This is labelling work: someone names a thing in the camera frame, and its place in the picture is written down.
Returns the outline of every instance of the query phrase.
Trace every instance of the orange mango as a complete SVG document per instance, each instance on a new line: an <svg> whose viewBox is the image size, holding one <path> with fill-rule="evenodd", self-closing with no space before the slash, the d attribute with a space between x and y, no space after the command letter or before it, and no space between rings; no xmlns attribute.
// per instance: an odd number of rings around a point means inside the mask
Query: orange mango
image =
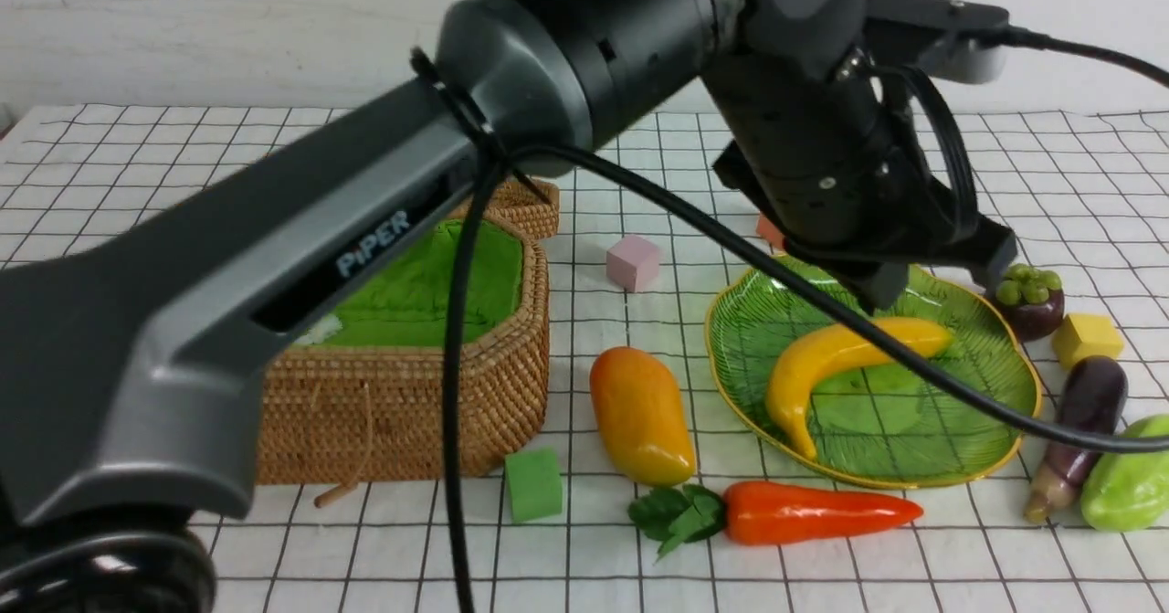
<svg viewBox="0 0 1169 613"><path fill-rule="evenodd" d="M694 475L698 461L682 391L659 359L628 346L609 349L593 364L589 390L601 441L617 471L659 488Z"/></svg>

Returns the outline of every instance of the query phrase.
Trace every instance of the yellow banana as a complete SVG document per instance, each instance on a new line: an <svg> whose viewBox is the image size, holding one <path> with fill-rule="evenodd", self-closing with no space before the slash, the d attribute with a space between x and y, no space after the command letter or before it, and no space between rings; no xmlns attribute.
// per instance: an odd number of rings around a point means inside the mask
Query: yellow banana
<svg viewBox="0 0 1169 613"><path fill-rule="evenodd" d="M872 323L915 353L932 358L953 339L949 330L920 318L884 317ZM800 455L816 459L816 446L808 433L808 404L821 381L866 366L890 364L892 359L844 325L815 330L791 343L780 356L767 384L767 413L788 436Z"/></svg>

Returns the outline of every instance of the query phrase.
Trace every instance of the green cube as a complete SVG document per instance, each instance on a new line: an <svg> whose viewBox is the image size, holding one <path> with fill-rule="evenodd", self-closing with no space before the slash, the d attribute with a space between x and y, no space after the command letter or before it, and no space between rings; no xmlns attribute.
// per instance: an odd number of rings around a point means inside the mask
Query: green cube
<svg viewBox="0 0 1169 613"><path fill-rule="evenodd" d="M551 448L513 453L504 460L512 522L554 517L565 509L565 488Z"/></svg>

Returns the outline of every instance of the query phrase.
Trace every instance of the wicker basket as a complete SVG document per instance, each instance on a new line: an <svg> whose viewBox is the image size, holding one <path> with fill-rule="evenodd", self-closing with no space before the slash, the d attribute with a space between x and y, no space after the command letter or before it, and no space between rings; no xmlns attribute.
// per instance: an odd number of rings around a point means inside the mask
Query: wicker basket
<svg viewBox="0 0 1169 613"><path fill-rule="evenodd" d="M486 219L520 240L524 266L516 314L463 346L464 476L500 467L539 432L547 409L547 257L500 213ZM440 347L286 351L267 373L257 482L352 489L359 481L440 478L442 364Z"/></svg>
<svg viewBox="0 0 1169 613"><path fill-rule="evenodd" d="M497 218L510 221L531 237L551 239L560 233L560 188L540 179L532 181L552 201L551 205L544 204L519 181L509 179L496 190L490 208L496 212ZM464 202L455 213L466 213L468 206L470 202Z"/></svg>

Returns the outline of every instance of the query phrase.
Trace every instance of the toy mangosteen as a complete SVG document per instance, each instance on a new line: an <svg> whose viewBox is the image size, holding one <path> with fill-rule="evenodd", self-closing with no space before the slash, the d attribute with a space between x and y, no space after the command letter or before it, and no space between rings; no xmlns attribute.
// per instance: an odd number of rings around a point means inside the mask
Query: toy mangosteen
<svg viewBox="0 0 1169 613"><path fill-rule="evenodd" d="M1043 339L1064 322L1064 284L1059 276L1026 263L1007 269L991 303L1019 342Z"/></svg>

